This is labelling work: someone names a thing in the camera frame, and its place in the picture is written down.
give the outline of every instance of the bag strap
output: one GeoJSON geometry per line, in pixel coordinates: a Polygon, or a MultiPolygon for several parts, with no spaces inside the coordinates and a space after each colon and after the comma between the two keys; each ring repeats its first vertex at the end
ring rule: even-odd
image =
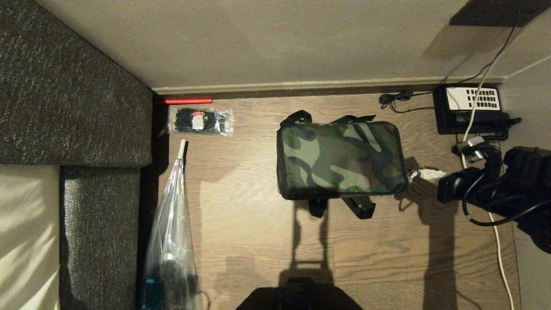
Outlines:
{"type": "Polygon", "coordinates": [[[343,200],[360,220],[371,218],[375,212],[375,203],[369,196],[343,198],[343,200]]]}
{"type": "Polygon", "coordinates": [[[308,209],[311,216],[321,218],[327,209],[327,199],[309,199],[308,209]]]}
{"type": "Polygon", "coordinates": [[[283,127],[284,125],[298,124],[300,122],[312,123],[312,115],[305,110],[300,110],[287,116],[279,125],[283,127]]]}
{"type": "Polygon", "coordinates": [[[370,122],[370,121],[373,121],[373,119],[376,116],[377,115],[365,115],[365,116],[356,117],[354,115],[345,115],[340,119],[332,121],[331,124],[351,124],[356,122],[370,122]]]}

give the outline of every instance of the red rod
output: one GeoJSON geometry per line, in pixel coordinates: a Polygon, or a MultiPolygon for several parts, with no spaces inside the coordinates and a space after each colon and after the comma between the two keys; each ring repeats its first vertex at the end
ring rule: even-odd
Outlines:
{"type": "Polygon", "coordinates": [[[153,101],[153,104],[196,104],[212,103],[212,98],[186,98],[186,99],[164,99],[153,101]]]}

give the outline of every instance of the outlet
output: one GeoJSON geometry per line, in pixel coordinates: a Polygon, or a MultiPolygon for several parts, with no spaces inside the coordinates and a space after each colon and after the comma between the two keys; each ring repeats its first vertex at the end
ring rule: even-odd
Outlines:
{"type": "Polygon", "coordinates": [[[523,27],[551,7],[551,0],[470,0],[449,25],[523,27]]]}

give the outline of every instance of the wall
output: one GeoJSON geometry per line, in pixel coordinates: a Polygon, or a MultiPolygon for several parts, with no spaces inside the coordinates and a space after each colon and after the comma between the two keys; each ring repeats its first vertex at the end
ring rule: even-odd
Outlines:
{"type": "MultiPolygon", "coordinates": [[[[522,122],[509,132],[502,149],[538,146],[551,149],[551,59],[509,78],[500,88],[504,109],[522,122]]],[[[551,310],[551,255],[539,250],[530,237],[515,228],[522,308],[551,310]]]]}
{"type": "MultiPolygon", "coordinates": [[[[159,93],[459,79],[510,30],[447,26],[467,0],[38,2],[159,93]]],[[[551,11],[528,27],[494,81],[551,54],[551,11]]]]}

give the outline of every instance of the gray sofa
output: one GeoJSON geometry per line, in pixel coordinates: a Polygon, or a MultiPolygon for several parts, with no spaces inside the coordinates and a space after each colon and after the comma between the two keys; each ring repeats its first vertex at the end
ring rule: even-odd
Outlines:
{"type": "Polygon", "coordinates": [[[0,164],[61,165],[61,307],[134,309],[152,91],[34,1],[0,15],[0,164]]]}

